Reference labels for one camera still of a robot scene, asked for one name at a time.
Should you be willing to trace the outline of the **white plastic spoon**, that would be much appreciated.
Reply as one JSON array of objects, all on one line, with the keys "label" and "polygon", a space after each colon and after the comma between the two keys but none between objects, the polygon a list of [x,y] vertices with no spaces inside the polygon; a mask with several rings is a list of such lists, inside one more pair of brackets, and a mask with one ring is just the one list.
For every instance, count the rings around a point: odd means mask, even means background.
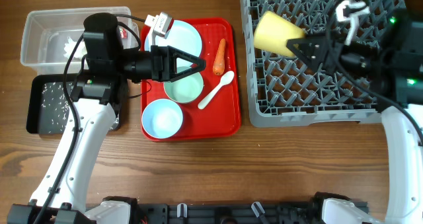
[{"label": "white plastic spoon", "polygon": [[212,89],[211,92],[199,102],[198,109],[203,110],[211,102],[211,100],[219,92],[219,90],[225,85],[230,84],[232,80],[234,79],[234,77],[235,77],[234,71],[228,71],[224,75],[222,75],[218,85],[214,89]]}]

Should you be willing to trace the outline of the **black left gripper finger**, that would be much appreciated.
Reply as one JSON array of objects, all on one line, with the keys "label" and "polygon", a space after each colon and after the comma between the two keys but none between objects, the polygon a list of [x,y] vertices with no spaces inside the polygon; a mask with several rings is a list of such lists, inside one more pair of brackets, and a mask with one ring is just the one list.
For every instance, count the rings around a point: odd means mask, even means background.
[{"label": "black left gripper finger", "polygon": [[183,61],[186,61],[188,65],[206,65],[206,61],[198,56],[194,56],[192,54],[189,54],[187,52],[184,52],[180,49],[174,48],[174,47],[170,47],[170,53],[171,53],[171,57],[173,62],[175,63],[175,65],[180,65],[180,63],[178,62],[178,59],[181,59]]},{"label": "black left gripper finger", "polygon": [[177,67],[176,71],[170,74],[170,82],[175,82],[185,77],[188,77],[190,75],[193,75],[195,73],[199,73],[203,71],[205,68],[206,68],[205,66],[199,66],[199,65],[195,67],[187,67],[185,69],[183,67]]}]

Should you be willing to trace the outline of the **yellow plastic cup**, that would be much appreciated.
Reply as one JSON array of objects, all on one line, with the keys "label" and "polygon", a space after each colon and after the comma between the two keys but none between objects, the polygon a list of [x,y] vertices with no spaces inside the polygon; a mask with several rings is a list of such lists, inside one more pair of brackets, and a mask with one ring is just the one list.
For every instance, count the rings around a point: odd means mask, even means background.
[{"label": "yellow plastic cup", "polygon": [[300,27],[280,17],[272,11],[266,11],[260,18],[253,35],[254,47],[286,57],[294,57],[288,49],[291,39],[304,38],[306,33]]}]

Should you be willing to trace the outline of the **white rice grains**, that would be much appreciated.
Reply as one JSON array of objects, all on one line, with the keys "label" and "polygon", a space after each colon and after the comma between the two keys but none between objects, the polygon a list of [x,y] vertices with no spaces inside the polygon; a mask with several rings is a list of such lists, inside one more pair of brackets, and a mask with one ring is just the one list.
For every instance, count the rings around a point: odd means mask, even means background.
[{"label": "white rice grains", "polygon": [[63,93],[62,82],[44,83],[41,92],[38,133],[40,135],[63,133],[68,115],[69,105]]}]

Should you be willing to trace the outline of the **green bowl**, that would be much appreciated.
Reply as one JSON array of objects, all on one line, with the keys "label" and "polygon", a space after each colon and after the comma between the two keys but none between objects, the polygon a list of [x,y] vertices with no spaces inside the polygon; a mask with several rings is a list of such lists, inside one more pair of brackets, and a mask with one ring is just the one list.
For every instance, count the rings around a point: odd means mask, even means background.
[{"label": "green bowl", "polygon": [[163,84],[165,94],[173,101],[186,104],[196,100],[204,88],[204,80],[199,72],[175,82]]}]

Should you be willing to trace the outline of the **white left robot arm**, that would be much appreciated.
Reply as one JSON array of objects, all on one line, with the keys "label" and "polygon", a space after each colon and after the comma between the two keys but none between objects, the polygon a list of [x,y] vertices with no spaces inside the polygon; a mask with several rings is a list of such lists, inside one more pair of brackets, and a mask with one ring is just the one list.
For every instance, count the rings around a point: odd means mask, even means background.
[{"label": "white left robot arm", "polygon": [[73,88],[65,131],[49,169],[26,205],[9,210],[8,223],[141,223],[135,198],[109,196],[86,208],[87,190],[100,147],[128,99],[128,83],[175,82],[206,68],[204,59],[172,46],[125,48],[122,16],[95,13],[83,23],[85,45]]}]

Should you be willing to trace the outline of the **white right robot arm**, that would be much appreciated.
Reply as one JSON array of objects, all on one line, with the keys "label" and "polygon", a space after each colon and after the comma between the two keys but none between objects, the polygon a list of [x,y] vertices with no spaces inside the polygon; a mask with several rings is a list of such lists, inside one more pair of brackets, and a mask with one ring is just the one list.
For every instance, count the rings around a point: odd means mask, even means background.
[{"label": "white right robot arm", "polygon": [[286,47],[312,70],[370,77],[389,154],[386,223],[422,222],[422,16],[393,11],[380,48],[326,31],[289,39]]}]

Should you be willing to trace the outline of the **light blue small bowl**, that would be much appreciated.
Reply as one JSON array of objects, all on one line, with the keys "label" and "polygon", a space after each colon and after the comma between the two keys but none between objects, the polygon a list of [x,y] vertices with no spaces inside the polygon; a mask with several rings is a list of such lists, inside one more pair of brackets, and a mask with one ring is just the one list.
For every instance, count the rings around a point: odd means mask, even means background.
[{"label": "light blue small bowl", "polygon": [[182,109],[176,102],[161,98],[145,107],[141,115],[141,124],[151,137],[166,139],[179,131],[183,119]]}]

